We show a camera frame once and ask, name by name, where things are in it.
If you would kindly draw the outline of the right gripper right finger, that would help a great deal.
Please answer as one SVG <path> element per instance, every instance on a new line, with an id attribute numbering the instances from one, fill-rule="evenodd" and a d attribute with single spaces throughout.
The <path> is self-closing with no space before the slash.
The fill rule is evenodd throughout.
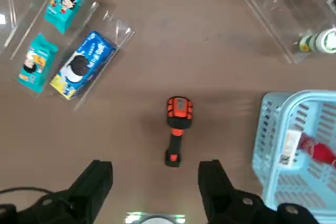
<path id="1" fill-rule="evenodd" d="M 283 203 L 272 210 L 259 196 L 235 189 L 217 159 L 199 163 L 198 186 L 208 223 L 318 223 L 303 206 Z"/>

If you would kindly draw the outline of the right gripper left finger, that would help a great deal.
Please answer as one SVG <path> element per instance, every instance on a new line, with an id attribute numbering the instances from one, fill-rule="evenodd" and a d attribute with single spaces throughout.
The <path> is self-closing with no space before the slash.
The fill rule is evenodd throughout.
<path id="1" fill-rule="evenodd" d="M 36 191 L 44 195 L 21 211 L 14 204 L 1 204 L 1 223 L 94 223 L 112 185 L 112 163 L 94 160 L 66 190 L 32 186 L 3 189 L 1 194 Z"/>

